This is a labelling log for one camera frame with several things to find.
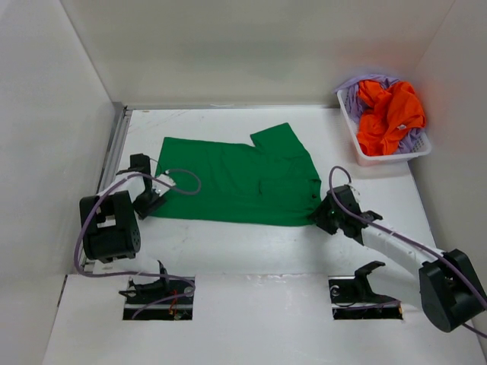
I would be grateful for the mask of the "green t shirt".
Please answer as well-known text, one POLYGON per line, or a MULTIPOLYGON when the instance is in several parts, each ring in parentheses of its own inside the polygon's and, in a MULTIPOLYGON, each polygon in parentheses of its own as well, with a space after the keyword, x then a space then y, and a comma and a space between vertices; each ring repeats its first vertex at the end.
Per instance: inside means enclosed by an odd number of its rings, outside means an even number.
POLYGON ((160 218, 299 227, 320 205, 321 179, 288 123, 250 136, 251 144, 166 137, 159 169, 184 194, 169 191, 160 218))

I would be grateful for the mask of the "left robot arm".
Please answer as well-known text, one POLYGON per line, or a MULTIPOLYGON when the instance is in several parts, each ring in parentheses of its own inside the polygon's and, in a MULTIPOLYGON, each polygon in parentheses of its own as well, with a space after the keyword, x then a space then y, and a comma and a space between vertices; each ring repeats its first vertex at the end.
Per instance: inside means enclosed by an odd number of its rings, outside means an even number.
POLYGON ((98 206, 83 235, 84 254, 90 260, 112 265, 116 272, 133 272, 128 289, 120 294, 136 303, 163 303, 171 287, 167 278, 155 277, 167 270, 142 249, 138 223, 166 202, 164 194, 175 182, 164 176, 161 185, 150 176, 151 158, 133 154, 129 168, 119 171, 108 188, 79 202, 82 222, 98 206))

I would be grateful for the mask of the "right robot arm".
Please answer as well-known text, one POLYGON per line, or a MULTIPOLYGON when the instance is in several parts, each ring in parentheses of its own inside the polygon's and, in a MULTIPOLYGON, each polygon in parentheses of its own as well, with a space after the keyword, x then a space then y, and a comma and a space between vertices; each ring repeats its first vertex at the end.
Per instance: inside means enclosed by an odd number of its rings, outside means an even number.
POLYGON ((370 262, 346 281, 334 303, 364 303, 378 310, 398 302, 420 309, 437 329, 452 332, 486 310, 486 293, 468 255, 418 243, 379 222, 382 216, 362 211, 349 185, 330 189, 309 215, 309 221, 330 235, 342 231, 359 245, 379 252, 409 273, 402 279, 385 263, 370 262))

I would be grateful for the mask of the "white plastic laundry basket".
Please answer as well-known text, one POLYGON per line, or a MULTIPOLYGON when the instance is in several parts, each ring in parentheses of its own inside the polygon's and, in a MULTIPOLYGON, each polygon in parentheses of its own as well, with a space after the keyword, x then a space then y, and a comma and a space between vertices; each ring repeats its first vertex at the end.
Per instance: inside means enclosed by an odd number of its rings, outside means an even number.
POLYGON ((349 138, 349 147, 351 148, 356 163, 359 166, 372 167, 375 165, 408 162, 412 159, 423 157, 431 153, 431 142, 429 141, 426 133, 422 132, 410 153, 389 154, 373 157, 364 154, 359 146, 356 136, 358 132, 358 127, 355 122, 350 118, 350 115, 345 108, 345 95, 345 90, 338 90, 336 92, 336 97, 339 102, 339 107, 342 114, 342 121, 345 126, 346 134, 349 138))

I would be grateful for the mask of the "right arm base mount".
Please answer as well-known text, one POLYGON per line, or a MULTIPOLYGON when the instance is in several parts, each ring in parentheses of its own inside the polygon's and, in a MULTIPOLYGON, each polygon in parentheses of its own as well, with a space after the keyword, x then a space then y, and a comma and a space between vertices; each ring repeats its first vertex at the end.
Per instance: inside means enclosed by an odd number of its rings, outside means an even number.
POLYGON ((373 261, 356 269, 352 276, 328 278, 334 320, 403 319, 397 299, 377 294, 371 288, 368 276, 385 265, 384 262, 373 261))

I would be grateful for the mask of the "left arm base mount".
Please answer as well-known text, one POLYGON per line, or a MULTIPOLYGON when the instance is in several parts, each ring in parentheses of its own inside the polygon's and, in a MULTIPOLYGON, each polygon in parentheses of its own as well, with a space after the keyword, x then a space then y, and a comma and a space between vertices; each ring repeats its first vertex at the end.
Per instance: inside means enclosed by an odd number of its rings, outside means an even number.
POLYGON ((129 280, 128 287, 119 291, 125 300, 123 320, 191 320, 194 301, 191 291, 194 284, 195 278, 160 278, 150 284, 135 284, 129 280))

